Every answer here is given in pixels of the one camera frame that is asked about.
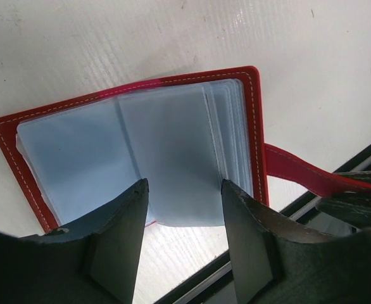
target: tabletop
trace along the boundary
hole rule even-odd
[[[242,65],[260,71],[266,142],[326,170],[371,143],[371,1],[0,1],[0,116]],[[269,184],[276,210],[303,192]],[[1,152],[0,231],[43,233]],[[223,227],[151,226],[134,303],[157,300],[226,247]]]

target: red wallet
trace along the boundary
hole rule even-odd
[[[269,204],[267,175],[297,182],[320,196],[330,196],[333,193],[345,191],[371,192],[370,184],[330,174],[288,152],[265,144],[259,73],[255,67],[243,66],[144,80],[0,117],[0,148],[43,229],[50,231],[57,227],[58,223],[46,205],[29,165],[17,150],[18,124],[131,91],[224,79],[237,79],[242,83],[251,160],[250,169],[253,177],[253,195],[256,200],[266,205]]]

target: white stitching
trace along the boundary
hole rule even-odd
[[[278,151],[275,151],[275,150],[273,150],[272,148],[270,148],[270,147],[268,147],[268,146],[266,147],[266,150],[269,150],[270,152],[276,153],[276,154],[281,155],[281,156],[283,156],[283,157],[285,157],[285,158],[287,158],[287,159],[289,159],[289,160],[292,160],[294,163],[297,163],[297,165],[299,165],[300,167],[303,167],[303,168],[305,168],[305,169],[307,169],[307,170],[309,170],[309,171],[311,171],[311,172],[313,172],[313,173],[315,173],[315,174],[321,176],[323,179],[329,179],[329,180],[332,181],[332,182],[337,182],[337,183],[343,184],[343,185],[348,186],[348,187],[358,188],[358,189],[361,189],[361,190],[367,190],[367,188],[365,188],[365,187],[354,186],[354,185],[352,185],[352,184],[349,184],[348,182],[344,182],[344,181],[342,181],[342,180],[336,180],[336,179],[333,179],[332,177],[329,177],[329,176],[323,175],[323,174],[321,174],[320,172],[317,172],[317,171],[315,171],[315,170],[312,170],[311,168],[308,168],[308,167],[304,166],[302,163],[299,163],[299,162],[298,162],[297,160],[295,160],[294,158],[292,158],[292,157],[290,157],[290,156],[288,156],[288,155],[281,154],[281,153],[279,153]]]
[[[53,111],[53,110],[57,110],[57,109],[60,109],[60,108],[66,108],[68,106],[79,105],[81,103],[85,103],[86,101],[98,100],[98,99],[101,99],[103,97],[107,97],[107,96],[110,96],[110,95],[115,95],[115,94],[119,94],[119,93],[131,91],[131,90],[139,89],[139,88],[142,88],[142,87],[150,87],[150,86],[155,86],[155,85],[158,85],[158,84],[166,84],[166,83],[178,82],[178,81],[184,81],[184,80],[195,80],[195,79],[210,78],[210,77],[217,77],[217,76],[231,76],[231,75],[237,75],[237,74],[245,74],[249,78],[251,102],[252,102],[252,106],[253,106],[252,107],[253,108],[253,136],[254,136],[255,151],[256,151],[256,170],[257,170],[256,173],[257,173],[257,176],[259,177],[259,179],[258,179],[258,183],[259,183],[259,200],[262,201],[263,200],[263,195],[261,193],[260,167],[259,167],[258,145],[257,145],[256,112],[255,112],[255,102],[254,102],[254,98],[253,98],[253,94],[254,94],[254,92],[253,92],[253,83],[252,83],[252,80],[251,80],[250,75],[248,73],[246,73],[246,72],[234,72],[234,73],[224,73],[224,74],[217,74],[217,75],[189,77],[189,78],[184,78],[184,79],[174,79],[174,80],[166,80],[166,81],[162,81],[162,82],[152,82],[152,83],[148,83],[148,84],[135,85],[133,87],[128,87],[128,88],[117,90],[117,91],[114,91],[114,92],[111,92],[111,93],[107,93],[107,94],[102,94],[100,96],[96,96],[96,97],[93,97],[93,98],[89,98],[89,99],[85,99],[85,100],[81,100],[81,101],[76,101],[74,103],[64,104],[63,106],[57,106],[57,107],[48,109],[46,111],[40,111],[40,112],[37,112],[37,113],[33,113],[33,114],[29,114],[29,115],[24,115],[24,116],[21,116],[21,117],[18,117],[18,118],[10,119],[10,120],[7,120],[5,122],[0,122],[0,125],[5,124],[5,123],[8,123],[8,122],[13,122],[15,120],[20,120],[20,119],[23,119],[23,118],[32,117],[32,116],[38,115],[38,114],[45,114],[47,112],[50,112],[50,111]],[[14,160],[14,157],[13,157],[13,154],[12,154],[11,150],[8,149],[7,144],[4,141],[3,136],[1,135],[1,132],[0,132],[0,138],[1,138],[1,141],[3,142],[4,146],[6,147],[6,149],[7,149],[8,153],[9,153],[11,159],[13,160],[13,163],[14,163],[14,165],[15,165],[18,173],[20,174],[20,177],[21,177],[23,183],[27,187],[28,192],[30,193],[30,195],[32,197],[32,200],[34,201],[35,206],[36,206],[36,208],[38,209],[38,211],[39,211],[39,213],[41,215],[41,218],[45,222],[46,227],[50,230],[50,226],[49,226],[49,224],[48,224],[45,216],[42,214],[41,209],[39,208],[39,206],[38,206],[38,204],[37,204],[37,202],[36,202],[36,200],[34,198],[34,195],[32,194],[32,192],[31,192],[31,190],[29,188],[29,185],[27,184],[27,182],[25,181],[23,175],[21,174],[20,168],[16,164],[16,161]]]

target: open wallet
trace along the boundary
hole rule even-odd
[[[252,66],[143,80],[0,117],[0,148],[47,232],[149,181],[146,225],[223,225],[221,182],[268,205],[267,175],[371,192],[264,143]]]

